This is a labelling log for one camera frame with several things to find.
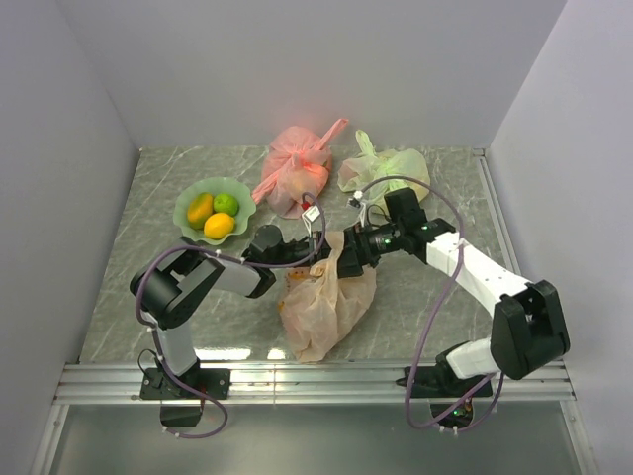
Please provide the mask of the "orange plastic bag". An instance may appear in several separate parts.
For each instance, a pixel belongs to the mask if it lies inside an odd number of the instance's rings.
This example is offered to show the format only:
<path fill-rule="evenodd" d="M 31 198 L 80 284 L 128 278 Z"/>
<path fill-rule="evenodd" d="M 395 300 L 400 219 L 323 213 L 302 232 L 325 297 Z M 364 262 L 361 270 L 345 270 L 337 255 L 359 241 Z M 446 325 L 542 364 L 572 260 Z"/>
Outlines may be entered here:
<path fill-rule="evenodd" d="M 371 307 L 377 289 L 376 270 L 363 268 L 358 277 L 337 276 L 343 232 L 328 232 L 329 257 L 308 267 L 289 269 L 278 311 L 288 344 L 301 363 L 325 358 Z"/>

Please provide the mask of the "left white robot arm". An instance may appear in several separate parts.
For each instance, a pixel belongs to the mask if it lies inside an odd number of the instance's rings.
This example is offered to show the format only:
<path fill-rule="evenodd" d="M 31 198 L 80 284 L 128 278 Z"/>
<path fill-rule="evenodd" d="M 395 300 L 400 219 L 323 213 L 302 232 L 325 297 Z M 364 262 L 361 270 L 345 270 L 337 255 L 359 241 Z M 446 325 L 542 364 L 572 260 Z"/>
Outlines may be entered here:
<path fill-rule="evenodd" d="M 137 319 L 149 326 L 163 384 L 175 397 L 187 398 L 201 385 L 189 319 L 213 289 L 248 299 L 264 295 L 276 282 L 273 270 L 312 265 L 329 255 L 324 234 L 283 240 L 274 225 L 259 228 L 241 257 L 202 249 L 187 238 L 148 264 L 130 283 Z"/>

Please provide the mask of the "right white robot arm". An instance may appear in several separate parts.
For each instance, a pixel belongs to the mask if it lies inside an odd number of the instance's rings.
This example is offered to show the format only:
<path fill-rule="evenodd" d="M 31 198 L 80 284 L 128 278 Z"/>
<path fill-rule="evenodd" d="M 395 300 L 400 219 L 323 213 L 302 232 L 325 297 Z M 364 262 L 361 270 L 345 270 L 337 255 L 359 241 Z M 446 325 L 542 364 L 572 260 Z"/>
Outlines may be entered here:
<path fill-rule="evenodd" d="M 489 336 L 454 346 L 436 358 L 440 391 L 457 395 L 472 377 L 502 373 L 520 380 L 571 347 L 557 289 L 501 267 L 466 242 L 443 219 L 427 219 L 412 189 L 386 196 L 389 220 L 347 228 L 337 262 L 341 277 L 357 277 L 381 256 L 403 251 L 451 277 L 490 314 Z"/>

